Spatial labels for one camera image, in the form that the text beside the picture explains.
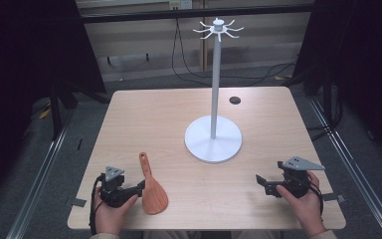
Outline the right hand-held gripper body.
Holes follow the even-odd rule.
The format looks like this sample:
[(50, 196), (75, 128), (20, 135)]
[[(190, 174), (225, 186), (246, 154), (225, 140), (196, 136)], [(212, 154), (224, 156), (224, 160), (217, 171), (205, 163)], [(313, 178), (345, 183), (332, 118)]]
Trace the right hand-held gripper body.
[(308, 171), (325, 170), (323, 165), (299, 156), (294, 156), (286, 161), (279, 161), (278, 168), (284, 171), (283, 187), (296, 198), (305, 196), (309, 190)]

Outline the white hook stand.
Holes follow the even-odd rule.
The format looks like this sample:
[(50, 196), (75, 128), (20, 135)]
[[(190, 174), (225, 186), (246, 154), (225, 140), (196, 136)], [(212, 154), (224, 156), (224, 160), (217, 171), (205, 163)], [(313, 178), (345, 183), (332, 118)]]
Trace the white hook stand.
[(243, 143), (239, 127), (232, 120), (218, 115), (222, 36), (237, 39), (231, 32), (242, 31), (242, 28), (233, 29), (233, 24), (234, 20), (226, 24), (224, 20), (215, 18), (211, 25), (201, 23), (204, 30), (197, 30), (197, 33), (206, 33), (203, 40), (214, 37), (211, 113), (195, 119), (188, 125), (184, 142), (192, 155), (206, 163), (222, 163), (231, 159)]

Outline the black metal stand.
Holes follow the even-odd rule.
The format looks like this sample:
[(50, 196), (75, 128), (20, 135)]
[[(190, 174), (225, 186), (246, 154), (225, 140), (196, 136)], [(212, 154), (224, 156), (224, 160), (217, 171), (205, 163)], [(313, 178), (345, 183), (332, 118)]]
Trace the black metal stand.
[(319, 89), (321, 90), (322, 102), (310, 98), (313, 110), (320, 121), (320, 125), (308, 129), (309, 131), (318, 130), (317, 134), (310, 137), (312, 141), (335, 133), (343, 114), (342, 101), (339, 95), (333, 95), (333, 82), (329, 70), (324, 71), (322, 85)]
[(108, 98), (101, 76), (76, 79), (55, 78), (49, 81), (34, 83), (28, 88), (31, 100), (29, 116), (38, 116), (47, 113), (52, 118), (53, 136), (55, 139), (62, 131), (63, 122), (61, 107), (73, 110), (78, 105), (75, 94), (80, 93), (102, 104), (108, 103)]

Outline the person's left hand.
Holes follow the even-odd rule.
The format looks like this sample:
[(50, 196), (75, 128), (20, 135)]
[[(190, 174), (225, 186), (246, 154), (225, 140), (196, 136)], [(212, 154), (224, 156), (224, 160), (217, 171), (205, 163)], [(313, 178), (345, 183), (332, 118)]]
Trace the person's left hand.
[(100, 198), (100, 188), (95, 190), (95, 231), (96, 233), (105, 232), (119, 234), (122, 230), (125, 217), (129, 209), (135, 204), (138, 199), (137, 195), (129, 198), (122, 206), (113, 208), (107, 206)]

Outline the white wall socket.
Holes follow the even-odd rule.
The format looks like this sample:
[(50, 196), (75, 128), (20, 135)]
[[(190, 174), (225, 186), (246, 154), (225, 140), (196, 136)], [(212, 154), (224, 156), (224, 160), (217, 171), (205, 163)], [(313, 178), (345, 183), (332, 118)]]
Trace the white wall socket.
[(170, 10), (190, 10), (192, 8), (192, 0), (169, 0)]

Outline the metal floor rail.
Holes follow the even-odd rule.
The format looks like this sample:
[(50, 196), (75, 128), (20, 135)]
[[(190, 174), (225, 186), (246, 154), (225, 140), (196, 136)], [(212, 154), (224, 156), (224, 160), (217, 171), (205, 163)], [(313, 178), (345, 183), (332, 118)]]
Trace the metal floor rail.
[(368, 182), (338, 131), (333, 129), (327, 122), (325, 109), (321, 106), (320, 102), (315, 98), (310, 98), (309, 102), (368, 208), (382, 229), (382, 200), (378, 197), (371, 184)]
[(52, 170), (53, 164), (57, 160), (60, 148), (65, 140), (68, 127), (72, 122), (75, 114), (74, 110), (69, 110), (66, 119), (63, 122), (62, 129), (57, 134), (56, 138), (52, 140), (44, 161), (40, 167), (38, 174), (35, 177), (34, 183), (31, 186), (29, 193), (24, 200), (22, 208), (18, 212), (6, 239), (23, 239), (33, 213), (38, 205), (39, 198), (43, 192), (46, 181)]

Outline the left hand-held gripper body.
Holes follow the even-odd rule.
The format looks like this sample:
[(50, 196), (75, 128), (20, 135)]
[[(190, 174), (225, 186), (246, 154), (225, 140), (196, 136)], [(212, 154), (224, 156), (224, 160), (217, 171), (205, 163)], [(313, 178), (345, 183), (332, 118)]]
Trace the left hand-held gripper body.
[(104, 203), (113, 208), (122, 206), (129, 198), (127, 192), (130, 188), (137, 188), (133, 186), (130, 188), (123, 188), (124, 183), (124, 170), (107, 166), (102, 175), (102, 182), (100, 188), (100, 198)]

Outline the person's right hand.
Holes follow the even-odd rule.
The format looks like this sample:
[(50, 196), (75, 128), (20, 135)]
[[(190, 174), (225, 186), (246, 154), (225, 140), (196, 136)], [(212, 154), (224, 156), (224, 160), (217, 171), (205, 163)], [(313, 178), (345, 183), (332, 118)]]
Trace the person's right hand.
[(305, 196), (295, 198), (283, 186), (278, 185), (277, 191), (291, 206), (301, 229), (308, 238), (313, 238), (326, 231), (321, 218), (321, 200), (319, 199), (319, 179), (309, 171), (310, 189)]

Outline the grey tape strip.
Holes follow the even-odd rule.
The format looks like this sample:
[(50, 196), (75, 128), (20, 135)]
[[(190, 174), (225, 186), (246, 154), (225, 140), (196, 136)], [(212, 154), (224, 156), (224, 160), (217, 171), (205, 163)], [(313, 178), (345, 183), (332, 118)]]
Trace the grey tape strip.
[(346, 201), (346, 197), (343, 194), (326, 193), (322, 195), (324, 201), (333, 201), (342, 203)]
[(78, 198), (68, 198), (65, 202), (67, 206), (78, 206), (78, 207), (84, 207), (86, 205), (86, 201), (83, 199)]

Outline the wooden rice paddle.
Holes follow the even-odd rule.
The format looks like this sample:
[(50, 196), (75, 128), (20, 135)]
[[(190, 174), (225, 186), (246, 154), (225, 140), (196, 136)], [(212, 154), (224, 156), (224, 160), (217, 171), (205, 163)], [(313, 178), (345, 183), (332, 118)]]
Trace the wooden rice paddle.
[(161, 213), (168, 206), (168, 196), (160, 183), (153, 177), (145, 152), (139, 154), (139, 161), (145, 180), (145, 187), (142, 191), (143, 210), (149, 215)]

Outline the black horizontal bar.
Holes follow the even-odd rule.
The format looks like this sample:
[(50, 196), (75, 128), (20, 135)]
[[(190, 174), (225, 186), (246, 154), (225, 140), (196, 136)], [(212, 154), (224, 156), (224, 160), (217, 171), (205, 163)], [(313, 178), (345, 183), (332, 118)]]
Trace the black horizontal bar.
[(81, 20), (84, 24), (91, 24), (91, 23), (165, 20), (165, 19), (199, 18), (199, 17), (303, 13), (303, 12), (312, 12), (314, 8), (315, 8), (314, 4), (296, 4), (296, 5), (273, 5), (273, 6), (240, 7), (240, 8), (166, 10), (166, 11), (153, 11), (153, 12), (122, 13), (122, 14), (120, 13), (91, 14), (91, 15), (83, 15), (81, 17)]

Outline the black curtain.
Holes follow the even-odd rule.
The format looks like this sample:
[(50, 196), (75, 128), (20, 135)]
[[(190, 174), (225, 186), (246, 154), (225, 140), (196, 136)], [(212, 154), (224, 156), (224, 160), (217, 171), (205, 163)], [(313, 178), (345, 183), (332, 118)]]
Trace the black curtain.
[(382, 0), (313, 0), (293, 75), (312, 95), (329, 77), (382, 142)]
[(73, 92), (104, 91), (76, 0), (0, 0), (0, 170), (16, 160), (34, 101), (69, 108)]

